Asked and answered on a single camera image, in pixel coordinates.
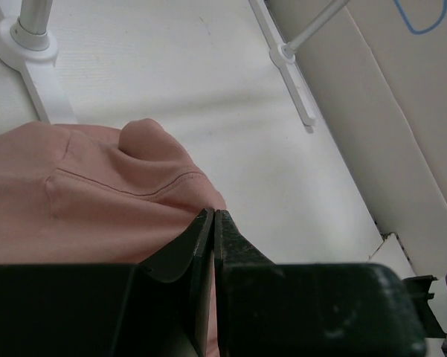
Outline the pink printed t shirt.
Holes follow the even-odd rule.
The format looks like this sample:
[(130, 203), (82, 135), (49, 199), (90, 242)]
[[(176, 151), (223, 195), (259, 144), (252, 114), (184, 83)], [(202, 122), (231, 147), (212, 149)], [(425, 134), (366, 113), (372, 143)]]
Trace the pink printed t shirt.
[[(140, 263), (225, 201), (157, 122), (0, 135), (0, 265)], [(209, 306), (204, 356), (219, 355)]]

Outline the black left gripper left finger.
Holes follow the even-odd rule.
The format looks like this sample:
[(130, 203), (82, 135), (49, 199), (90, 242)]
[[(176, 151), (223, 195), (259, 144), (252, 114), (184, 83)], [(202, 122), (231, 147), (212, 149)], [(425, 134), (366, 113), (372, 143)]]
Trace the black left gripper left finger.
[(213, 218), (140, 263), (0, 265), (0, 356), (203, 356)]

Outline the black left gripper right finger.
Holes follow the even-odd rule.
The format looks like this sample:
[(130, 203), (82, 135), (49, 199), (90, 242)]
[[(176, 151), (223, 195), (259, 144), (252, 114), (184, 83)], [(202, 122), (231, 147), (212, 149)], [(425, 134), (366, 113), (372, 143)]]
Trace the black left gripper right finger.
[(402, 281), (374, 263), (276, 264), (214, 220), (222, 356), (424, 356), (425, 333)]

